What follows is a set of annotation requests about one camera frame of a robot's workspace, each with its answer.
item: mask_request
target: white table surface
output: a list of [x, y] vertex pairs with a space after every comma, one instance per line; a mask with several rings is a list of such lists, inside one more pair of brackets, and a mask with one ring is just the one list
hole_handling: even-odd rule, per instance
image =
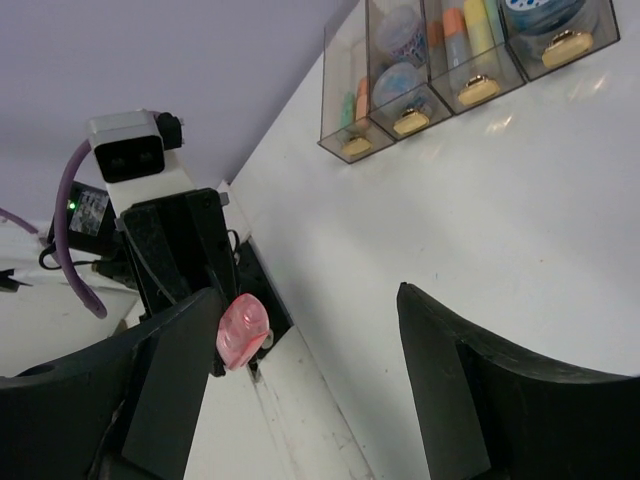
[[376, 478], [428, 469], [395, 295], [417, 284], [539, 353], [640, 372], [640, 4], [622, 41], [347, 166], [316, 62], [232, 184]]

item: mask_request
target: pink object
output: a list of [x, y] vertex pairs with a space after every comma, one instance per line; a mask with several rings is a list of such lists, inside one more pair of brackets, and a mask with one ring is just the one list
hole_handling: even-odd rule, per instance
[[260, 349], [268, 333], [269, 316], [260, 300], [249, 293], [236, 298], [220, 319], [216, 340], [227, 368], [244, 367]]

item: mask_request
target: orange cap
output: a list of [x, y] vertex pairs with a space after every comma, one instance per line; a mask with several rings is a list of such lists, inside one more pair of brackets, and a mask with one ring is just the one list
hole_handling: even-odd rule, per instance
[[445, 37], [450, 37], [456, 33], [464, 32], [467, 29], [464, 24], [464, 15], [462, 14], [462, 10], [459, 8], [449, 8], [445, 10], [444, 15], [442, 16], [442, 21], [444, 22]]
[[362, 95], [366, 95], [369, 91], [369, 81], [367, 77], [362, 77], [360, 82], [358, 82], [358, 94], [356, 97], [360, 98]]
[[442, 22], [436, 20], [427, 25], [427, 41], [429, 42], [429, 48], [439, 47], [444, 43]]

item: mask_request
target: purple cable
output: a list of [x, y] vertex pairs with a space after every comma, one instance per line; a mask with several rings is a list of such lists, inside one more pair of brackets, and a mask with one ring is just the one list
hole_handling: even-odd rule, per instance
[[4, 208], [0, 208], [0, 217], [4, 217], [7, 220], [15, 223], [16, 225], [18, 225], [19, 227], [21, 227], [23, 230], [25, 230], [27, 233], [30, 233], [31, 235], [38, 234], [38, 229], [36, 227], [31, 225], [24, 218], [21, 218], [17, 215], [14, 215], [11, 212], [8, 212]]
[[82, 300], [84, 306], [87, 307], [91, 313], [98, 318], [105, 318], [107, 316], [106, 307], [94, 291], [82, 281], [73, 266], [71, 254], [69, 253], [69, 237], [67, 235], [67, 202], [71, 195], [73, 179], [76, 177], [80, 164], [90, 151], [91, 147], [89, 146], [89, 142], [85, 140], [76, 151], [73, 152], [69, 163], [67, 163], [64, 169], [56, 197], [53, 229], [55, 233], [56, 253], [58, 255], [56, 260], [62, 267], [62, 272], [69, 282], [69, 286], [71, 286], [78, 298]]

